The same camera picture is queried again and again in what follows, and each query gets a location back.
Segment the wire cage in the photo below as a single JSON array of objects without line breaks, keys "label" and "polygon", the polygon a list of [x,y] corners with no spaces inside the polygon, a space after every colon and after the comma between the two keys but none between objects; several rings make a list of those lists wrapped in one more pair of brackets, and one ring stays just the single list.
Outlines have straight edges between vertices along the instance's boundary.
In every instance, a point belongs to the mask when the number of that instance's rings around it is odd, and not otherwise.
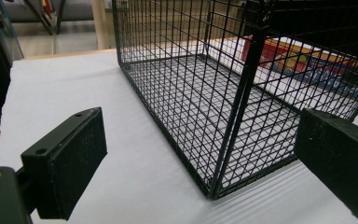
[{"label": "wire cage", "polygon": [[116,0],[118,63],[208,198],[296,160],[299,113],[358,114],[358,0]]}]

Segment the cardboard box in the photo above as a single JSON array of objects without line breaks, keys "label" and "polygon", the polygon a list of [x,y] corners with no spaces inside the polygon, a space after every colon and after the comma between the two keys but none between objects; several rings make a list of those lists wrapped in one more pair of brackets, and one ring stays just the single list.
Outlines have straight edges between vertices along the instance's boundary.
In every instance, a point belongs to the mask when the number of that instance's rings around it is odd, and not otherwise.
[{"label": "cardboard box", "polygon": [[[241,59],[246,60],[250,41],[246,41]],[[301,82],[358,99],[358,61],[288,39],[265,41],[261,67]]]}]

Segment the white table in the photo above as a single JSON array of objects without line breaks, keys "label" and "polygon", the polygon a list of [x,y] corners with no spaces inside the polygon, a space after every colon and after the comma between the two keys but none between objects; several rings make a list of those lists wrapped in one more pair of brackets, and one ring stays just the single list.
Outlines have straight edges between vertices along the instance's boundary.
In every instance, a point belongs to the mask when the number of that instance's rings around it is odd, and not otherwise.
[{"label": "white table", "polygon": [[[3,108],[0,166],[69,116],[103,109],[108,155],[68,223],[358,223],[297,161],[227,197],[205,199],[117,65],[115,52],[15,62]],[[34,223],[65,223],[40,220]]]}]

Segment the cage floor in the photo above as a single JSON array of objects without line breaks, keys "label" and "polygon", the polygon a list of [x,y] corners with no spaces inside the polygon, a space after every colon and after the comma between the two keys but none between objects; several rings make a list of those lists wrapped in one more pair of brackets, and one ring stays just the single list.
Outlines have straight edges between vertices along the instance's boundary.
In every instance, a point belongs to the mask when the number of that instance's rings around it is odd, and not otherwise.
[{"label": "cage floor", "polygon": [[[208,183],[213,176],[240,78],[203,55],[131,63],[127,73],[149,110]],[[290,156],[299,117],[253,88],[223,187]]]}]

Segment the floor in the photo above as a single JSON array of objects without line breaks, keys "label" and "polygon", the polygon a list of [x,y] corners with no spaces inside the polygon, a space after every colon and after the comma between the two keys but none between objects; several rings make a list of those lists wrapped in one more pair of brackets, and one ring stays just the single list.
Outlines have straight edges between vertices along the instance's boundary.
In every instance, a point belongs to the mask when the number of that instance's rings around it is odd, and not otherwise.
[{"label": "floor", "polygon": [[98,49],[94,21],[62,22],[59,35],[49,35],[40,23],[15,23],[25,58]]},{"label": "floor", "polygon": [[49,35],[41,23],[14,23],[13,28],[25,58],[98,49],[94,21],[62,22],[59,35]]}]

